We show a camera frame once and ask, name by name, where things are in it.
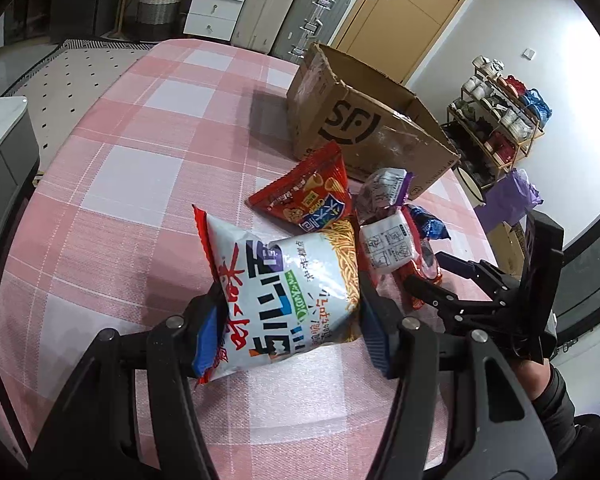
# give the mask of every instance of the purple bag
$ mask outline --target purple bag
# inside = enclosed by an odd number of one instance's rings
[[[484,201],[485,204],[476,206],[474,211],[485,233],[500,222],[511,226],[516,224],[544,202],[536,186],[529,182],[526,171],[516,168],[491,187]]]

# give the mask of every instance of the silver suitcase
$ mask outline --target silver suitcase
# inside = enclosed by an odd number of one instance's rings
[[[271,55],[300,64],[314,41],[327,43],[351,0],[294,0],[282,23]]]
[[[268,54],[293,0],[245,0],[231,44]]]

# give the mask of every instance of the screw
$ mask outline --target screw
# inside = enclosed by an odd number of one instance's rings
[[[167,319],[168,328],[180,328],[184,325],[184,319],[182,316],[171,316]]]
[[[408,330],[417,330],[420,328],[420,320],[416,317],[407,316],[402,320],[402,326]]]
[[[98,339],[100,341],[111,341],[116,336],[116,331],[112,328],[103,328],[98,333]]]
[[[477,343],[486,343],[489,336],[484,330],[476,329],[471,332],[471,339]]]

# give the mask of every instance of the pink and white checkered tablecloth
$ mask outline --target pink and white checkered tablecloth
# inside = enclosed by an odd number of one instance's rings
[[[155,326],[212,283],[191,204],[267,239],[288,236],[245,206],[296,162],[285,93],[296,65],[222,44],[170,40],[139,59],[62,147],[17,231],[0,288],[0,372],[33,444],[96,333]],[[457,256],[493,261],[449,171],[417,203],[439,216]],[[480,299],[455,276],[446,286]],[[383,294],[400,301],[391,279]],[[434,311],[418,316],[440,329]],[[223,479],[364,478],[395,391],[362,340],[240,372],[193,393]],[[439,460],[439,399],[429,460]],[[157,465],[138,375],[144,460]]]

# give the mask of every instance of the cardboard box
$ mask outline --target cardboard box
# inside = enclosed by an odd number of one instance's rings
[[[414,174],[409,196],[416,198],[459,160],[412,92],[328,46],[311,45],[286,100],[294,155],[303,158],[334,139],[352,178],[404,168]]]
[[[520,279],[525,263],[525,253],[520,245],[516,229],[512,229],[506,222],[502,222],[487,233],[487,240],[500,270]]]

